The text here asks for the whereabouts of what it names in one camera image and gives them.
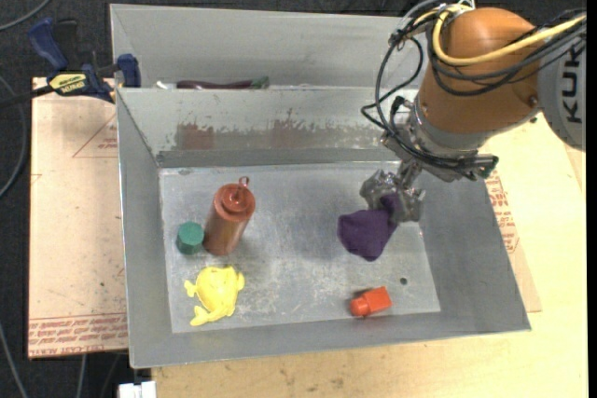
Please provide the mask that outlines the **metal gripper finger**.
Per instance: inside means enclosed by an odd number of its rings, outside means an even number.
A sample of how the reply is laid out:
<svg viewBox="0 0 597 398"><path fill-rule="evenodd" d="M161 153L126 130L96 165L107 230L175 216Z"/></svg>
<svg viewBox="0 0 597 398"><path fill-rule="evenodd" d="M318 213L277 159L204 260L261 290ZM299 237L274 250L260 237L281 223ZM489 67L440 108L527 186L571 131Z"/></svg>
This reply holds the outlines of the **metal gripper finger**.
<svg viewBox="0 0 597 398"><path fill-rule="evenodd" d="M423 210L425 191L409 188L398 191L398 212L396 219L399 223L418 222Z"/></svg>
<svg viewBox="0 0 597 398"><path fill-rule="evenodd" d="M397 211L397 176L393 172L375 171L360 187L360 196L370 210Z"/></svg>

